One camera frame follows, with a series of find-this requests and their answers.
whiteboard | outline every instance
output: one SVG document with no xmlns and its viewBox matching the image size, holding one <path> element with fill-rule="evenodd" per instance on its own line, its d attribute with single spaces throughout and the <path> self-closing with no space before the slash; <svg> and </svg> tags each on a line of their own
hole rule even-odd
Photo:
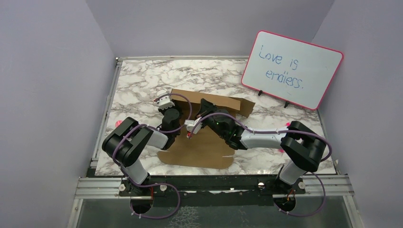
<svg viewBox="0 0 403 228">
<path fill-rule="evenodd" d="M 241 83 L 314 110 L 342 59 L 340 51 L 260 31 Z"/>
</svg>

handwritten text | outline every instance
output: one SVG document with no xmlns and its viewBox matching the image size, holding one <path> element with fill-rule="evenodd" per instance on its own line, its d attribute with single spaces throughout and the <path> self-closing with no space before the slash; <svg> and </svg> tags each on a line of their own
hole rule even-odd
<svg viewBox="0 0 403 228">
<path fill-rule="evenodd" d="M 259 57 L 265 60 L 269 60 L 269 63 L 277 64 L 280 65 L 281 61 L 283 60 L 283 56 L 279 55 L 278 53 L 270 53 L 270 52 L 265 52 L 263 50 L 263 45 L 260 48 L 259 52 Z M 298 63 L 299 61 L 297 59 L 291 59 L 290 64 L 289 64 L 289 69 L 292 71 L 296 71 L 298 68 Z M 279 72 L 274 72 L 272 70 L 268 70 L 266 72 L 266 77 L 273 80 L 277 81 L 279 83 L 287 84 L 288 86 L 292 86 L 293 88 L 303 88 L 301 86 L 302 79 L 298 79 L 293 76 L 288 76 L 288 71 L 284 71 L 282 74 Z"/>
</svg>

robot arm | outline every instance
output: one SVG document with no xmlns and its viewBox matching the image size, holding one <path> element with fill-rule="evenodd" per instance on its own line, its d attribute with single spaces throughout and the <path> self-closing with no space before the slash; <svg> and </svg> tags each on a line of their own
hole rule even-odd
<svg viewBox="0 0 403 228">
<path fill-rule="evenodd" d="M 205 117 L 212 113 L 226 113 L 226 109 L 219 109 L 213 103 L 201 100 L 200 111 L 196 118 Z M 224 115 L 213 115 L 206 118 L 201 125 L 210 127 L 225 143 L 235 150 L 250 148 L 282 148 L 291 161 L 283 166 L 276 179 L 276 185 L 282 189 L 291 189 L 297 179 L 306 172 L 315 172 L 325 151 L 326 144 L 313 136 L 297 133 L 258 134 L 244 130 L 235 121 Z M 265 129 L 263 131 L 296 130 L 314 133 L 298 121 L 291 122 L 290 126 L 280 129 Z"/>
<path fill-rule="evenodd" d="M 164 115 L 162 123 L 158 129 L 140 127 L 123 142 L 115 157 L 121 164 L 123 171 L 137 184 L 145 184 L 145 181 L 149 176 L 140 160 L 138 160 L 144 147 L 150 145 L 158 149 L 167 150 L 175 142 L 175 137 L 180 134 L 180 131 L 169 133 L 169 131 L 173 131 L 180 127 L 179 120 L 182 116 L 180 107 L 175 105 L 168 96 L 157 103 L 159 105 L 158 110 Z M 115 148 L 121 142 L 123 137 L 138 125 L 138 121 L 131 117 L 127 117 L 105 138 L 102 143 L 102 150 L 112 157 Z"/>
</svg>

red whiteboard frame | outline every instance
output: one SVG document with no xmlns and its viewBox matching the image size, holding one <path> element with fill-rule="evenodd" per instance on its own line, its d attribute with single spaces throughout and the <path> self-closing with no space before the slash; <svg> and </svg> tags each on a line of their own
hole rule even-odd
<svg viewBox="0 0 403 228">
<path fill-rule="evenodd" d="M 291 39 L 291 40 L 295 40 L 295 41 L 298 41 L 298 42 L 301 42 L 301 43 L 305 43 L 305 44 L 309 44 L 309 45 L 312 45 L 312 46 L 316 46 L 316 47 L 319 47 L 319 48 L 324 48 L 324 49 L 327 49 L 327 50 L 335 51 L 335 52 L 338 52 L 338 53 L 341 54 L 341 60 L 340 60 L 339 64 L 337 65 L 336 70 L 335 70 L 335 72 L 334 72 L 332 78 L 330 79 L 329 84 L 327 84 L 326 90 L 325 90 L 325 92 L 323 93 L 323 96 L 322 96 L 322 98 L 320 99 L 320 101 L 319 101 L 319 103 L 318 103 L 318 105 L 317 105 L 316 108 L 312 109 L 312 108 L 308 108 L 308 107 L 305 107 L 305 106 L 303 106 L 303 105 L 300 105 L 300 104 L 297 104 L 297 103 L 288 101 L 288 102 L 290 102 L 291 104 L 295 104 L 295 105 L 298 105 L 298 106 L 301 106 L 301 107 L 304 107 L 304 108 L 307 108 L 307 109 L 310 109 L 310 110 L 316 110 L 317 108 L 319 108 L 319 105 L 320 105 L 320 103 L 322 103 L 323 97 L 325 96 L 325 94 L 326 94 L 326 92 L 327 92 L 327 90 L 328 90 L 328 88 L 329 88 L 330 83 L 332 83 L 333 78 L 335 77 L 335 74 L 336 74 L 336 72 L 338 71 L 338 69 L 339 69 L 339 67 L 340 67 L 341 62 L 342 62 L 343 59 L 344 59 L 344 54 L 343 54 L 341 51 L 334 50 L 334 49 L 331 49 L 331 48 L 328 48 L 328 47 L 323 47 L 323 46 L 320 46 L 320 45 L 317 45 L 317 44 L 308 43 L 308 42 L 305 42 L 305 41 L 302 41 L 302 40 L 299 40 L 299 39 L 294 39 L 294 38 L 291 38 L 291 37 L 286 37 L 286 36 L 283 36 L 283 35 L 280 35 L 280 34 L 277 34 L 277 33 L 274 33 L 274 32 L 269 32 L 269 31 L 260 30 L 260 31 L 257 33 L 257 35 L 256 35 L 255 41 L 253 42 L 252 50 L 250 50 L 249 58 L 248 58 L 248 61 L 246 62 L 246 66 L 245 66 L 245 69 L 243 70 L 242 78 L 241 78 L 241 80 L 240 80 L 240 82 L 241 82 L 241 84 L 242 84 L 243 86 L 248 87 L 248 88 L 250 88 L 250 89 L 254 89 L 254 90 L 260 91 L 260 89 L 256 89 L 256 88 L 253 88 L 253 87 L 251 87 L 251 86 L 249 86 L 249 85 L 245 85 L 245 84 L 242 82 L 242 80 L 243 80 L 243 76 L 244 76 L 244 74 L 245 74 L 246 68 L 248 67 L 250 55 L 252 55 L 253 48 L 255 47 L 256 39 L 258 38 L 258 35 L 259 35 L 259 33 L 261 33 L 261 32 L 270 33 L 270 34 L 273 34 L 273 35 L 276 35 L 276 36 L 279 36 L 279 37 L 288 38 L 288 39 Z M 276 97 L 276 98 L 278 98 L 278 99 L 287 101 L 286 99 L 283 99 L 283 98 L 281 98 L 281 97 L 275 96 L 275 95 L 273 95 L 273 94 L 269 94 L 269 93 L 266 93 L 266 92 L 263 92 L 263 93 L 265 93 L 265 94 L 267 94 L 267 95 L 270 95 L 270 96 L 273 96 L 273 97 Z"/>
</svg>

pink marker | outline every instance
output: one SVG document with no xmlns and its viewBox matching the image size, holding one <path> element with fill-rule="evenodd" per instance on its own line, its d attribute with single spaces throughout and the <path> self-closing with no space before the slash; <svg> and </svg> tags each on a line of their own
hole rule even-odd
<svg viewBox="0 0 403 228">
<path fill-rule="evenodd" d="M 115 127 L 118 127 L 122 122 L 123 122 L 123 121 L 121 121 L 121 120 L 116 121 Z"/>
</svg>

